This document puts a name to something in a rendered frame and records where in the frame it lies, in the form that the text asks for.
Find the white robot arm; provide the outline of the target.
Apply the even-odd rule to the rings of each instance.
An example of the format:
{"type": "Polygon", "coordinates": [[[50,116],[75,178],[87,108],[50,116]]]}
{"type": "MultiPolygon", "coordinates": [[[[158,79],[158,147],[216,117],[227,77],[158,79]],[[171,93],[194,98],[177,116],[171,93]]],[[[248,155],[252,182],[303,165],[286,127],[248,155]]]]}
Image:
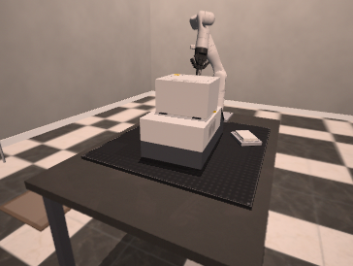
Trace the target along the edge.
{"type": "Polygon", "coordinates": [[[193,30],[198,29],[196,46],[191,45],[190,48],[194,50],[196,47],[202,47],[208,49],[207,59],[211,65],[214,77],[220,78],[218,104],[217,107],[224,107],[225,97],[225,82],[227,80],[227,74],[221,64],[216,46],[209,32],[209,26],[213,25],[215,17],[213,13],[200,11],[193,16],[194,19],[190,18],[190,25],[193,30]],[[202,24],[203,25],[202,25],[202,24]],[[224,81],[225,80],[225,81],[224,81]]]}

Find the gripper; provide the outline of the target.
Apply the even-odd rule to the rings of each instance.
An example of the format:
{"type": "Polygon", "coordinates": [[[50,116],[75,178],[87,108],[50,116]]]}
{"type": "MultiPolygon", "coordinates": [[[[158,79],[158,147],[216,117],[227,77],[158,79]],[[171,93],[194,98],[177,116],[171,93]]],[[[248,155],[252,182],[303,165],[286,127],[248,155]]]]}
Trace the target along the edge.
{"type": "Polygon", "coordinates": [[[209,65],[209,61],[207,61],[207,54],[208,54],[207,48],[202,48],[202,47],[195,48],[195,55],[193,58],[190,58],[190,61],[193,67],[196,68],[196,76],[201,76],[202,70],[209,65]]]}

